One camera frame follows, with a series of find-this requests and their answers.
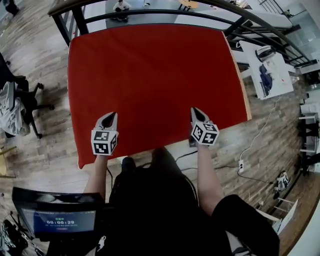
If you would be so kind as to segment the black bag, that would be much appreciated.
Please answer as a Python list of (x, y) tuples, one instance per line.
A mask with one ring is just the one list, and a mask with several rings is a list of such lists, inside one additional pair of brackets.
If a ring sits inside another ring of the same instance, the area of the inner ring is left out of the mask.
[(23, 256), (24, 250), (28, 247), (27, 239), (23, 236), (26, 229), (13, 214), (12, 211), (8, 214), (13, 223), (6, 217), (0, 222), (0, 256)]

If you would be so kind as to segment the grey garment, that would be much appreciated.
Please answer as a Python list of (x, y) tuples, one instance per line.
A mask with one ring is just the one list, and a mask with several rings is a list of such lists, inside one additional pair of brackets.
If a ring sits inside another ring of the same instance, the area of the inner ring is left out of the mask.
[(14, 98), (14, 82), (6, 82), (0, 90), (0, 129), (11, 136), (26, 136), (31, 132), (23, 115), (26, 108), (20, 98)]

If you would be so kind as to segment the red tablecloth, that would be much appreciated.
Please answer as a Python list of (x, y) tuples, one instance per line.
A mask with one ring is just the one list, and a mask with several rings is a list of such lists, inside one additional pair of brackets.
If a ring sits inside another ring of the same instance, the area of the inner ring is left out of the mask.
[(94, 162), (91, 131), (110, 112), (118, 114), (113, 158), (188, 139), (192, 107), (219, 129), (252, 117), (227, 39), (208, 27), (154, 23), (78, 36), (67, 89), (79, 168)]

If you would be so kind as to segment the dark blue cloth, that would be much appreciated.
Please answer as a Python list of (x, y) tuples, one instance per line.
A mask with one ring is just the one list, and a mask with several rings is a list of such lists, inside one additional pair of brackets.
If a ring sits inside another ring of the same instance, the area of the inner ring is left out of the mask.
[(267, 97), (270, 94), (270, 91), (273, 87), (273, 78), (268, 73), (266, 67), (263, 64), (259, 67), (259, 72), (263, 96)]

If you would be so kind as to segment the yellow wooden stool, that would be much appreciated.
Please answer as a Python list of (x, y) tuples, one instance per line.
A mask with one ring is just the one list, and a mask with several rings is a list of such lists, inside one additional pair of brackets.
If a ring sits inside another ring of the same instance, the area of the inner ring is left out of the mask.
[(17, 147), (13, 146), (7, 149), (1, 149), (0, 148), (0, 178), (6, 178), (6, 179), (14, 179), (16, 176), (7, 175), (7, 162), (5, 158), (5, 154), (9, 153), (10, 151), (15, 150)]

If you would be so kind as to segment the person's black shirt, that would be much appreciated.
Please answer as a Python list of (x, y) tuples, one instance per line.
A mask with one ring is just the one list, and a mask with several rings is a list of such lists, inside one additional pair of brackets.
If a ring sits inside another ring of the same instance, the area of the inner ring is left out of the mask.
[(198, 187), (165, 148), (150, 166), (123, 159), (96, 234), (51, 242), (47, 256), (279, 256), (280, 239), (238, 195), (225, 195), (211, 216)]

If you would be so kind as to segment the person's left forearm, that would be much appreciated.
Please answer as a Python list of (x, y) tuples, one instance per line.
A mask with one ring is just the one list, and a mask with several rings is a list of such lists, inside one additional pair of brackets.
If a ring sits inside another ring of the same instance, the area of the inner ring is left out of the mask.
[(89, 174), (84, 193), (99, 193), (106, 199), (106, 176), (108, 167), (108, 156), (97, 155), (94, 161), (94, 169)]

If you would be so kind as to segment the white table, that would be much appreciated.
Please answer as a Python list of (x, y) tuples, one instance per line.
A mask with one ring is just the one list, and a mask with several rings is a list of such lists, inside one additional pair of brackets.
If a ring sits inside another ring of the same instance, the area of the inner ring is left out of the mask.
[[(255, 50), (261, 46), (241, 40), (239, 42), (243, 50), (248, 69), (241, 72), (243, 79), (250, 77), (252, 79), (257, 98), (266, 100), (272, 97), (280, 96), (294, 90), (293, 82), (290, 77), (290, 72), (295, 72), (293, 66), (285, 63), (283, 56), (276, 52), (276, 54), (264, 62), (260, 62), (255, 54)], [(268, 96), (264, 97), (263, 89), (261, 86), (260, 70), (259, 67), (264, 65), (267, 72), (272, 77), (272, 89)]]

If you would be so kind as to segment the black monitor screen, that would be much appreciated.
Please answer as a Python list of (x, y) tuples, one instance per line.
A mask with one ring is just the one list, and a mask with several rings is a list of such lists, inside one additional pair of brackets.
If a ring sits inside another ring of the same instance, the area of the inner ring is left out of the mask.
[(12, 201), (28, 230), (39, 239), (93, 233), (107, 205), (99, 193), (60, 193), (20, 187)]

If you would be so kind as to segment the white rack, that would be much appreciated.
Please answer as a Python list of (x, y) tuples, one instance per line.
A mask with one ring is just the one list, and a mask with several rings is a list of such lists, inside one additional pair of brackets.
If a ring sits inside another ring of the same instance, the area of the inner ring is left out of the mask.
[(276, 210), (280, 210), (286, 213), (286, 215), (283, 218), (277, 218), (259, 209), (256, 209), (256, 211), (260, 213), (263, 217), (265, 217), (266, 219), (272, 222), (273, 230), (279, 235), (293, 218), (299, 200), (297, 199), (296, 201), (290, 201), (280, 197), (277, 198), (277, 200), (280, 201), (281, 203), (283, 202), (287, 203), (287, 209), (283, 209), (277, 206), (274, 207)]

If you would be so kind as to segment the black office chair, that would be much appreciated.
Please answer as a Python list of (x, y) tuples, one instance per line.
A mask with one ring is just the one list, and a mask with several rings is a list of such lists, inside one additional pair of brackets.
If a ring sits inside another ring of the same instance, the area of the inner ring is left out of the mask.
[(26, 124), (31, 124), (33, 131), (38, 139), (41, 139), (43, 135), (38, 133), (35, 120), (33, 117), (33, 111), (46, 109), (50, 111), (55, 109), (53, 104), (38, 104), (36, 100), (36, 93), (38, 89), (43, 90), (44, 85), (42, 83), (37, 83), (35, 89), (29, 91), (29, 82), (23, 75), (14, 75), (9, 68), (11, 63), (6, 61), (3, 55), (0, 53), (0, 89), (5, 86), (6, 82), (14, 83), (9, 86), (9, 109), (13, 110), (15, 105), (15, 100), (21, 100), (21, 103), (26, 108), (25, 113), (22, 114), (22, 119), (27, 121)]

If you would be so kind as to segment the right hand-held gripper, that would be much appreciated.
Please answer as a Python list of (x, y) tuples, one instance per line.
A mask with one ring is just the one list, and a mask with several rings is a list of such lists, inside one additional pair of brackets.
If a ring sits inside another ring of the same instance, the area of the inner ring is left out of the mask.
[(213, 146), (220, 134), (220, 131), (210, 118), (199, 108), (190, 109), (191, 132), (188, 144), (191, 148), (197, 145)]

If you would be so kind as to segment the person's right forearm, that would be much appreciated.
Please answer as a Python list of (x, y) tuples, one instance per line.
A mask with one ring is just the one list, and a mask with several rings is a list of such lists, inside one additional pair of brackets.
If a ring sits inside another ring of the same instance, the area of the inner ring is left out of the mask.
[(197, 144), (197, 192), (199, 205), (209, 216), (225, 197), (209, 147), (202, 144)]

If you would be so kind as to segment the black and white sneakers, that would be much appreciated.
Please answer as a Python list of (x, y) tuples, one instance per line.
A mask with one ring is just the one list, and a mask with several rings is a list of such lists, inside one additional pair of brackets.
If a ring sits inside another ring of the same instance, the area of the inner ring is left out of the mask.
[(276, 184), (274, 187), (273, 199), (277, 199), (280, 196), (280, 192), (286, 190), (290, 184), (291, 176), (286, 171), (282, 171), (276, 178)]

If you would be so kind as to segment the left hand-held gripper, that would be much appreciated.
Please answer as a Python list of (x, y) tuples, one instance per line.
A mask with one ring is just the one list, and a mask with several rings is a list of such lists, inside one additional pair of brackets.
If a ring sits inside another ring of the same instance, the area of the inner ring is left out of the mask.
[(112, 156), (118, 145), (118, 114), (109, 112), (100, 117), (91, 131), (92, 152), (96, 156)]

